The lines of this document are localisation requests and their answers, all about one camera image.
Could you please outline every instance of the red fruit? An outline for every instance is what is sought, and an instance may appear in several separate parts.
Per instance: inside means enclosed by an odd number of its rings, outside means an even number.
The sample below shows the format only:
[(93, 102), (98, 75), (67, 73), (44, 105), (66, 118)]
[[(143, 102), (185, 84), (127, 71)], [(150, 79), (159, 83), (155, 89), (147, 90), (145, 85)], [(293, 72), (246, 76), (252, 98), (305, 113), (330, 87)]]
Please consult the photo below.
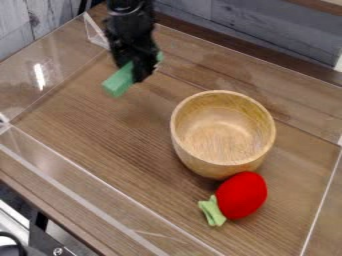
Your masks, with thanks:
[(268, 198), (265, 180), (256, 172), (234, 175), (219, 187), (217, 193), (222, 214), (232, 220), (253, 214)]

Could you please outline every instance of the wooden bowl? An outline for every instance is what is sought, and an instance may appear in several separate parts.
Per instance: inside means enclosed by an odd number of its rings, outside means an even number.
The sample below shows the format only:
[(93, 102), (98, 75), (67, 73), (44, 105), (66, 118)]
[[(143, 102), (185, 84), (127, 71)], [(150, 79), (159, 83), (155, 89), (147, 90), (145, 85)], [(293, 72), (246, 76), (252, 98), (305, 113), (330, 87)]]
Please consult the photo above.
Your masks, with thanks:
[(207, 91), (175, 108), (171, 136), (186, 166), (222, 180), (260, 167), (274, 144), (276, 124), (266, 108), (250, 97)]

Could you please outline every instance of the bowl rim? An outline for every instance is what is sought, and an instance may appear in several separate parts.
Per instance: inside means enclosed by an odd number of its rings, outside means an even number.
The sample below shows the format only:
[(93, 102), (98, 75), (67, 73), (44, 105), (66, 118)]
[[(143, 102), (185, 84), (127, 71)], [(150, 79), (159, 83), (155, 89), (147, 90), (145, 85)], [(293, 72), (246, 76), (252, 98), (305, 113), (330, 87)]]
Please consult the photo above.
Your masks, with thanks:
[[(269, 123), (270, 123), (270, 126), (272, 126), (270, 139), (269, 139), (268, 144), (265, 145), (264, 149), (261, 150), (261, 152), (258, 152), (254, 156), (252, 156), (252, 157), (249, 157), (249, 158), (246, 158), (246, 159), (244, 159), (241, 161), (234, 161), (234, 163), (229, 163), (229, 162), (227, 163), (218, 163), (218, 162), (213, 162), (213, 161), (205, 160), (205, 159), (199, 158), (198, 156), (195, 156), (186, 149), (185, 143), (182, 142), (182, 140), (179, 139), (178, 134), (177, 134), (175, 119), (177, 119), (177, 116), (179, 114), (181, 109), (195, 98), (199, 98), (203, 95), (209, 95), (209, 94), (236, 95), (236, 96), (240, 96), (240, 97), (245, 98), (250, 102), (253, 102), (262, 109), (262, 111), (266, 113), (266, 116), (268, 116), (268, 119), (269, 119)], [(173, 111), (170, 126), (171, 126), (171, 136), (173, 136), (173, 139), (177, 141), (178, 145), (182, 147), (182, 149), (186, 151), (186, 153), (191, 157), (194, 157), (195, 159), (198, 159), (198, 160), (201, 160), (201, 161), (203, 161), (203, 162), (206, 162), (209, 164), (217, 165), (217, 166), (241, 166), (241, 165), (245, 165), (245, 164), (249, 164), (249, 163), (254, 162), (256, 160), (258, 160), (261, 157), (264, 157), (266, 155), (266, 153), (270, 151), (270, 149), (272, 149), (272, 147), (274, 145), (274, 142), (276, 142), (276, 135), (277, 135), (276, 121), (274, 121), (274, 118), (273, 118), (269, 110), (266, 109), (266, 107), (257, 100), (254, 100), (252, 97), (249, 97), (248, 95), (245, 95), (242, 93), (238, 93), (238, 92), (234, 92), (234, 91), (229, 91), (229, 90), (210, 90), (210, 91), (199, 92), (199, 93), (191, 95), (190, 97), (187, 97), (178, 104), (177, 108)]]

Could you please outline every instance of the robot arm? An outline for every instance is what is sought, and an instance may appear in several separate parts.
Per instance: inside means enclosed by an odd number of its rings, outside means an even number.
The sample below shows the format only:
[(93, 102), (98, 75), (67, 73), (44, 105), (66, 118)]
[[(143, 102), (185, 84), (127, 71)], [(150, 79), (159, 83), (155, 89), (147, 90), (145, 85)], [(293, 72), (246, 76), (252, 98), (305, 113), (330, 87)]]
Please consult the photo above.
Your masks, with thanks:
[(159, 49), (153, 39), (154, 0), (107, 0), (106, 36), (117, 65), (134, 62), (134, 80), (154, 72)]

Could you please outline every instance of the gray wall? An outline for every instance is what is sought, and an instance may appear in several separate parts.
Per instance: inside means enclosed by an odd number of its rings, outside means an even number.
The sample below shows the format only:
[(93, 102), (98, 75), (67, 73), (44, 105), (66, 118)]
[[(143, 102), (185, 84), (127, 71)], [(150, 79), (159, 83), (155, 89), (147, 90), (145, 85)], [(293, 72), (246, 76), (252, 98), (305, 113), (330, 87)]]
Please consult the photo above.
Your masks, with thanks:
[[(0, 0), (0, 61), (77, 16), (81, 0)], [(342, 17), (285, 0), (157, 0), (157, 9), (312, 62), (334, 66)]]
[(81, 0), (0, 0), (0, 61), (78, 14)]
[(334, 66), (342, 17), (285, 0), (157, 0), (158, 10), (312, 62)]

